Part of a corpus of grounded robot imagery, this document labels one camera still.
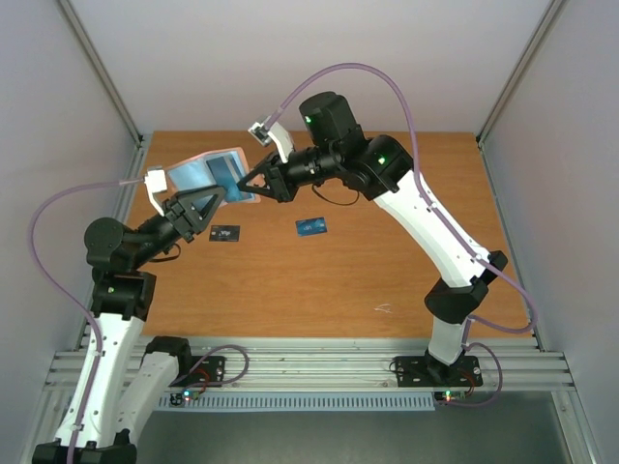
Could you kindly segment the light blue card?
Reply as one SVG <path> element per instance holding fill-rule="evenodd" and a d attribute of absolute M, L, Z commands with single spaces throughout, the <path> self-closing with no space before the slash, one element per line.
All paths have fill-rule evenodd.
<path fill-rule="evenodd" d="M 256 196 L 239 191 L 237 183 L 248 173 L 241 155 L 229 151 L 205 160 L 214 183 L 225 189 L 226 203 L 255 202 Z"/>

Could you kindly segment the black VIP card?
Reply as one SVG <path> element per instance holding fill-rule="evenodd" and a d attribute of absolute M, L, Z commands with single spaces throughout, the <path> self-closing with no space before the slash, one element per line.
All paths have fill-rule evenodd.
<path fill-rule="evenodd" d="M 223 243 L 237 243 L 240 239 L 240 225 L 212 225 L 209 241 Z"/>

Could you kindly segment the pink card holder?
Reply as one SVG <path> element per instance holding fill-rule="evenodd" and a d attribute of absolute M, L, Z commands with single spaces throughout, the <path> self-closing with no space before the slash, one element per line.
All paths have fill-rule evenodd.
<path fill-rule="evenodd" d="M 240 191 L 237 186 L 249 170 L 241 147 L 205 152 L 164 169 L 168 185 L 174 191 L 223 187 L 222 205 L 260 201 L 256 194 Z"/>

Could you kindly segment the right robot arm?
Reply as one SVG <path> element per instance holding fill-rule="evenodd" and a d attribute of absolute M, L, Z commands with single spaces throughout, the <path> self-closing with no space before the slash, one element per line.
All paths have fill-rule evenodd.
<path fill-rule="evenodd" d="M 280 124 L 254 122 L 250 134 L 276 149 L 239 181 L 239 189 L 283 203 L 302 186 L 339 179 L 394 218 L 440 274 L 425 297 L 433 317 L 425 374 L 434 386 L 452 381 L 461 370 L 466 319 L 507 266 L 507 256 L 480 246 L 459 226 L 398 141 L 389 135 L 366 137 L 344 96 L 322 92 L 306 99 L 299 111 L 311 146 L 297 150 Z"/>

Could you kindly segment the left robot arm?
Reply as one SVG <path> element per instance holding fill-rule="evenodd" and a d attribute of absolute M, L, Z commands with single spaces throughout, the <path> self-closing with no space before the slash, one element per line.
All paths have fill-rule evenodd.
<path fill-rule="evenodd" d="M 171 384 L 189 382 L 195 369 L 187 339 L 158 335 L 147 345 L 135 378 L 126 382 L 157 281 L 141 268 L 205 231 L 224 196 L 220 186 L 180 191 L 136 229 L 112 217 L 88 226 L 91 337 L 67 413 L 53 440 L 35 447 L 33 462 L 135 462 L 137 442 L 160 396 Z"/>

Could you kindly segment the blue VIP card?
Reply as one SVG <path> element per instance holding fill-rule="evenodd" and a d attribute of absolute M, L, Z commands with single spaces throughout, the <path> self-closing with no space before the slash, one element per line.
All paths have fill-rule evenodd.
<path fill-rule="evenodd" d="M 295 227 L 299 237 L 314 236 L 328 232 L 324 217 L 297 220 L 295 222 Z"/>

